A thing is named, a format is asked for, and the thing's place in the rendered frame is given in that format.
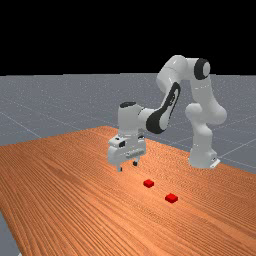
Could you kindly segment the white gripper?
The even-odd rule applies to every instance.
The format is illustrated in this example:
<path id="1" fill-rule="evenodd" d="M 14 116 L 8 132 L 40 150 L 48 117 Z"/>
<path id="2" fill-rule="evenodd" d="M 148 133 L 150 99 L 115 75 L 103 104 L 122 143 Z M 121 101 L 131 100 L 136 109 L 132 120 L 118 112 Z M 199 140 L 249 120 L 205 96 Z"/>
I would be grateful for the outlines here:
<path id="1" fill-rule="evenodd" d="M 146 154 L 146 141 L 142 133 L 121 137 L 114 136 L 108 141 L 108 162 L 117 166 L 117 171 L 122 172 L 121 164 L 133 159 L 133 166 L 138 166 L 141 156 Z"/>

